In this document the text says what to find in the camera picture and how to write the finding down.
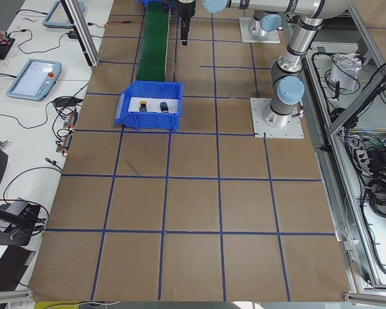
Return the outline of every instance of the black cable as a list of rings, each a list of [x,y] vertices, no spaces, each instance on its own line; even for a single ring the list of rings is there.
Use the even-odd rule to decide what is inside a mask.
[[[316,66],[315,57],[316,57],[317,55],[321,55],[321,54],[322,54],[322,53],[319,52],[319,51],[316,52],[316,53],[314,53],[314,54],[311,56],[311,62],[312,62],[312,64],[313,64],[313,68],[314,68],[314,70],[315,70],[316,78],[317,78],[317,81],[318,81],[318,83],[319,83],[319,85],[320,85],[320,89],[322,90],[323,97],[324,97],[324,99],[325,99],[325,101],[326,101],[326,109],[327,109],[327,113],[330,115],[331,111],[330,111],[329,106],[331,106],[333,109],[336,109],[336,107],[333,105],[332,102],[330,102],[329,98],[328,98],[327,95],[326,95],[325,89],[323,88],[322,83],[321,83],[321,81],[320,81],[320,73],[319,73],[319,70],[317,69],[317,66]]]
[[[48,12],[40,12],[40,11],[35,11],[35,10],[28,10],[26,8],[18,10],[15,14],[17,15],[18,13],[23,12],[23,11],[34,12],[34,13],[39,13],[39,14],[44,14],[44,15],[48,14]]]
[[[16,177],[13,178],[13,180],[11,182],[8,183],[8,185],[5,187],[4,191],[3,191],[3,201],[7,202],[8,200],[6,200],[6,192],[8,190],[8,188],[11,186],[12,183],[14,183],[14,181],[16,181],[16,179],[18,179],[18,177],[20,177],[21,175],[27,173],[27,172],[30,172],[30,171],[35,171],[35,170],[38,170],[38,169],[52,169],[54,171],[57,171],[58,173],[61,174],[61,172],[58,170],[58,169],[55,169],[53,167],[33,167],[31,169],[27,169],[21,173],[19,173]]]
[[[20,32],[29,32],[30,33],[30,38],[29,39],[27,39],[27,40],[25,40],[25,41],[23,41],[22,43],[20,43],[17,47],[18,47],[18,49],[22,52],[22,53],[24,53],[24,54],[26,54],[26,55],[31,55],[31,54],[33,54],[33,53],[47,53],[47,52],[50,52],[50,51],[52,51],[52,50],[56,50],[57,48],[59,48],[60,47],[60,42],[61,42],[61,40],[62,40],[62,38],[65,36],[65,35],[67,35],[68,33],[66,32],[66,33],[63,33],[60,37],[59,37],[59,43],[58,43],[58,45],[56,46],[56,47],[52,47],[52,48],[49,48],[48,50],[41,50],[41,51],[24,51],[24,50],[22,50],[21,49],[21,46],[23,45],[23,44],[26,44],[27,42],[29,42],[29,41],[31,41],[32,39],[33,39],[33,32],[31,31],[31,30],[29,30],[29,29],[22,29],[22,30],[19,30]]]
[[[46,107],[44,108],[44,110],[46,111],[46,120],[41,123],[41,124],[37,124],[36,126],[32,126],[32,127],[26,127],[24,126],[20,120],[18,118],[16,118],[15,116],[11,116],[11,115],[5,115],[5,114],[0,114],[0,117],[8,117],[8,118],[12,118],[12,119],[15,119],[15,121],[17,121],[17,123],[23,128],[23,129],[35,129],[36,127],[41,127],[41,126],[44,126],[47,121],[49,120],[49,116],[48,116],[48,110],[47,110],[47,107],[51,104],[51,102],[48,102],[46,104]]]
[[[51,130],[53,131],[53,134],[54,134],[55,138],[56,138],[58,141],[61,141],[61,137],[58,136],[58,134],[57,134],[57,132],[56,132],[54,126],[55,126],[56,121],[57,121],[57,119],[58,119],[59,117],[60,117],[62,120],[65,120],[65,119],[66,119],[67,114],[64,114],[64,113],[63,113],[63,111],[64,111],[65,109],[67,109],[68,111],[71,111],[71,112],[74,113],[75,115],[76,115],[76,112],[77,112],[77,111],[74,111],[74,110],[72,110],[71,108],[67,108],[67,107],[63,107],[63,108],[61,108],[60,110],[58,110],[58,109],[55,107],[57,116],[54,118],[54,121],[53,121],[53,123],[51,124]]]
[[[72,95],[72,97],[75,98],[80,93],[80,91],[82,91],[88,84],[89,82],[87,82],[83,87],[81,87],[74,95]]]
[[[27,235],[27,236],[36,236],[36,235],[39,235],[40,233],[44,232],[44,229],[36,229],[36,230],[33,230],[31,233],[26,232],[27,231],[26,229],[22,229],[20,227],[16,227],[16,229],[19,232],[22,232],[24,235]]]
[[[88,25],[88,26],[96,26],[96,27],[98,27],[98,28],[104,28],[103,26],[100,26],[100,25],[97,24],[97,23],[91,23],[91,22],[88,22],[87,25]]]
[[[5,73],[0,73],[0,76],[9,76],[9,77],[13,77],[14,79],[17,77],[15,75],[5,74]]]
[[[369,206],[373,213],[386,218],[386,212],[380,207],[386,207],[386,176],[380,174],[367,183],[365,197],[368,197]]]
[[[367,84],[363,87],[363,90],[366,89],[366,87],[372,82],[373,78],[376,76],[376,74],[381,71],[384,67],[386,67],[386,62],[383,63],[377,70],[372,74],[371,78],[367,82]]]
[[[362,217],[363,217],[363,220],[365,222],[365,227],[366,227],[367,235],[371,239],[371,246],[372,246],[372,250],[373,250],[374,256],[376,258],[376,262],[377,262],[380,270],[386,275],[386,268],[385,268],[384,264],[381,262],[378,249],[376,248],[375,238],[372,235],[372,230],[371,230],[371,228],[369,226],[369,222],[367,221],[367,218],[366,218],[366,215],[365,215],[364,200],[363,199],[361,199],[361,201],[360,201],[360,212],[362,213]]]

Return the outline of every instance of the brown paper floor covering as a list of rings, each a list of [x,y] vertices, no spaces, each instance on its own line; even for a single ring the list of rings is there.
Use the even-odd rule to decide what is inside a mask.
[[[140,21],[116,0],[109,20]],[[29,287],[36,301],[341,301],[349,289],[320,171],[303,140],[254,138],[280,44],[241,43],[198,4],[188,46],[171,21],[167,80],[180,130],[112,125],[138,69],[141,23],[109,24]],[[138,176],[127,164],[139,172]]]

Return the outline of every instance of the metal mounting plate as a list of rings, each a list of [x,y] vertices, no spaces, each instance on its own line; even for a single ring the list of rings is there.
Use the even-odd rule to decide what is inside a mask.
[[[250,106],[252,107],[252,118],[253,118],[253,131],[255,137],[262,138],[304,138],[302,125],[300,118],[295,117],[290,120],[286,127],[282,129],[275,129],[270,127],[262,119],[262,110],[265,106],[270,104],[270,98],[250,98]]]
[[[240,33],[242,35],[242,42],[250,43],[269,43],[269,44],[278,44],[280,43],[280,37],[277,30],[266,32],[266,35],[259,37],[252,35],[249,30],[249,24],[253,20],[253,17],[240,17]]]

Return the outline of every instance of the blue storage crate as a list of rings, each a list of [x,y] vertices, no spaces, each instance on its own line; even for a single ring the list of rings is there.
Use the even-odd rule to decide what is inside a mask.
[[[146,129],[169,129],[177,131],[179,129],[179,118],[181,117],[181,98],[183,85],[180,82],[147,82],[137,80],[132,83],[120,95],[116,113],[115,124],[124,124],[126,127],[133,127],[137,130]],[[147,101],[149,110],[149,98],[156,100],[174,101],[175,113],[162,112],[140,112],[134,109],[134,99],[143,98]]]

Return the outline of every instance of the power cord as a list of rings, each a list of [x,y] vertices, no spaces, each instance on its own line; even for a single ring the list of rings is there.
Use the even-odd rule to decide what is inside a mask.
[[[0,73],[0,76],[8,76],[8,77],[13,77],[14,79],[17,77],[15,75],[11,75],[11,74],[5,74],[5,73]]]
[[[47,12],[40,12],[40,11],[35,11],[35,10],[28,10],[26,8],[23,8],[23,9],[20,9],[18,10],[15,14],[17,15],[18,13],[20,12],[34,12],[34,13],[39,13],[39,14],[44,14],[44,15],[47,15],[48,13]]]
[[[16,181],[20,176],[22,176],[22,175],[24,175],[24,174],[26,174],[28,172],[36,171],[36,170],[39,170],[39,169],[51,169],[51,170],[57,171],[58,173],[61,174],[61,171],[59,169],[55,169],[54,167],[42,166],[42,167],[32,167],[31,169],[27,169],[27,170],[19,173],[16,177],[14,177],[12,179],[11,182],[8,183],[8,185],[5,187],[5,189],[3,191],[3,201],[5,201],[5,202],[9,201],[9,200],[6,199],[6,193],[7,193],[8,189],[10,188],[10,186],[14,183],[14,181]]]
[[[24,53],[24,54],[26,54],[26,55],[31,55],[31,54],[33,54],[33,53],[47,53],[47,52],[50,52],[50,51],[52,51],[52,50],[56,50],[57,48],[60,47],[61,39],[62,39],[65,35],[68,34],[68,32],[66,32],[66,33],[63,33],[63,34],[59,37],[59,43],[58,43],[58,45],[57,45],[56,47],[52,47],[52,48],[49,48],[48,50],[41,50],[41,51],[24,51],[24,50],[21,49],[21,46],[24,45],[24,44],[26,44],[27,42],[29,42],[29,41],[31,41],[31,40],[33,39],[33,32],[32,32],[31,30],[29,30],[29,29],[21,29],[21,30],[17,30],[17,31],[12,31],[12,32],[10,32],[10,33],[8,34],[8,37],[10,37],[11,34],[17,33],[17,32],[28,32],[28,33],[30,34],[30,38],[29,38],[29,39],[23,41],[22,43],[20,43],[20,44],[17,46],[17,48],[18,48],[22,53]]]
[[[17,121],[17,123],[18,123],[23,129],[35,129],[36,127],[41,127],[41,126],[44,126],[45,124],[47,124],[48,119],[49,119],[47,107],[48,107],[52,102],[53,102],[53,101],[48,102],[48,103],[46,104],[46,107],[44,108],[44,110],[46,111],[46,119],[44,120],[43,123],[37,124],[36,126],[27,127],[27,126],[23,125],[23,124],[20,122],[20,120],[19,120],[17,117],[15,117],[15,116],[5,115],[5,114],[0,114],[0,117],[8,117],[8,118],[14,119],[15,121]]]

